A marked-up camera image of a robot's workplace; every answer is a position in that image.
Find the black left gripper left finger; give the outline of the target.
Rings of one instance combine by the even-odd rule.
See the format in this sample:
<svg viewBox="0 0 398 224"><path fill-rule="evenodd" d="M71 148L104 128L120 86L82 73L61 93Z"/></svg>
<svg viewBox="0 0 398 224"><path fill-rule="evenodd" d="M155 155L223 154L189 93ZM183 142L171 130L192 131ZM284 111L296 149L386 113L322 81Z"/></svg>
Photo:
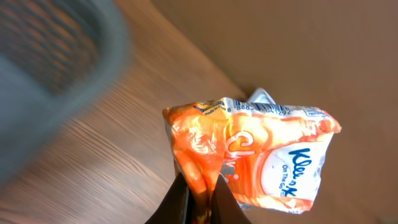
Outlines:
<svg viewBox="0 0 398 224"><path fill-rule="evenodd" d="M178 174L158 209L146 224L186 224L189 189L182 174Z"/></svg>

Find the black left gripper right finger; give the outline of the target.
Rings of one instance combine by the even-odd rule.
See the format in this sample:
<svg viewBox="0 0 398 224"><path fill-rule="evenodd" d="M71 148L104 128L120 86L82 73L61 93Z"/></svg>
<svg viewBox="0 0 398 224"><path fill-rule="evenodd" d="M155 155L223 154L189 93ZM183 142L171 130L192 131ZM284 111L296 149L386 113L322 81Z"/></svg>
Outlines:
<svg viewBox="0 0 398 224"><path fill-rule="evenodd" d="M211 198L211 224L251 224L238 205L222 175Z"/></svg>

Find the orange tissue pack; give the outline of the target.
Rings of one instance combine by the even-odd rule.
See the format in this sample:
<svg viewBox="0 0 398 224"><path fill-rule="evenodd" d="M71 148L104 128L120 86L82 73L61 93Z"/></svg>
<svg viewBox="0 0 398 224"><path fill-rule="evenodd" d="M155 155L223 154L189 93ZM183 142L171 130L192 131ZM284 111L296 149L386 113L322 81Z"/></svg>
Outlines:
<svg viewBox="0 0 398 224"><path fill-rule="evenodd" d="M177 169L199 203L219 177L243 204L309 211L339 122L312 106L199 101L162 112Z"/></svg>

